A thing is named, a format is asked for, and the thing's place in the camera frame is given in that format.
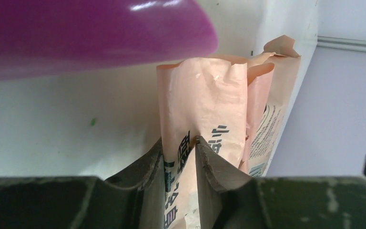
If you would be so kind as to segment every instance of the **purple plastic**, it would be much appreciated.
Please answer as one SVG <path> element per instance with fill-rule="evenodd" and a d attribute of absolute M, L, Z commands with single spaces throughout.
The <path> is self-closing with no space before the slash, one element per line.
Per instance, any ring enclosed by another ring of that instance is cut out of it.
<path fill-rule="evenodd" d="M 194 0 L 0 0 L 0 80 L 205 56 Z"/>

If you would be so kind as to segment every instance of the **metal jaw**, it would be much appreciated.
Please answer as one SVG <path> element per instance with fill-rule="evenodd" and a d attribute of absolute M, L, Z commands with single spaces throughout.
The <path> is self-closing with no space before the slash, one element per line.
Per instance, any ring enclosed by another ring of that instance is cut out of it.
<path fill-rule="evenodd" d="M 202 229 L 366 229 L 365 178 L 251 178 L 196 141 Z"/>
<path fill-rule="evenodd" d="M 0 178 L 0 229 L 160 229 L 162 142 L 116 175 Z"/>
<path fill-rule="evenodd" d="M 363 177 L 252 178 L 201 136 L 195 156 L 202 229 L 366 229 Z M 105 181 L 0 178 L 0 229 L 162 229 L 163 170 L 159 140 Z"/>

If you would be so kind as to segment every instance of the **kraft paper bag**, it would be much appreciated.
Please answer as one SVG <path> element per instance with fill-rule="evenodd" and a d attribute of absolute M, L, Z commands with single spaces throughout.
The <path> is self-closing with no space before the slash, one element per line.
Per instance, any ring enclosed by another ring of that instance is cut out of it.
<path fill-rule="evenodd" d="M 244 173 L 249 172 L 248 158 L 250 155 L 250 148 L 266 107 L 275 68 L 274 66 L 273 63 L 263 63 L 248 69 L 246 141 L 242 160 L 239 165 L 239 169 Z"/>
<path fill-rule="evenodd" d="M 275 67 L 265 111 L 248 157 L 248 174 L 253 177 L 261 176 L 266 169 L 294 88 L 301 62 L 301 56 L 293 49 L 294 42 L 283 35 L 264 46 L 262 55 L 274 54 L 264 63 L 273 63 Z"/>
<path fill-rule="evenodd" d="M 165 229 L 199 228 L 194 137 L 238 167 L 246 135 L 247 62 L 191 58 L 157 67 L 165 163 Z"/>

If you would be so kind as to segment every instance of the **green speck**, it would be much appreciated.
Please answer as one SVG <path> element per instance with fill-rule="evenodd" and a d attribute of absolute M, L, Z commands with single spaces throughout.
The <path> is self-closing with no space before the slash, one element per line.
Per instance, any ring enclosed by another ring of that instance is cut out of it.
<path fill-rule="evenodd" d="M 96 125 L 96 120 L 97 120 L 97 118 L 93 118 L 93 119 L 91 120 L 91 126 Z"/>

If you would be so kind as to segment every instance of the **white wall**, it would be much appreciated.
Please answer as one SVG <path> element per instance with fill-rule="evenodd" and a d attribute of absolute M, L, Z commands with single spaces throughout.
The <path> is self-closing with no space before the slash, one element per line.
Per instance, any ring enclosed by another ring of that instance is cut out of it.
<path fill-rule="evenodd" d="M 317 48 L 267 175 L 358 175 L 365 155 L 366 54 Z"/>
<path fill-rule="evenodd" d="M 107 178 L 132 163 L 160 137 L 154 68 L 0 82 L 0 176 Z"/>
<path fill-rule="evenodd" d="M 319 36 L 366 41 L 366 0 L 319 0 Z"/>

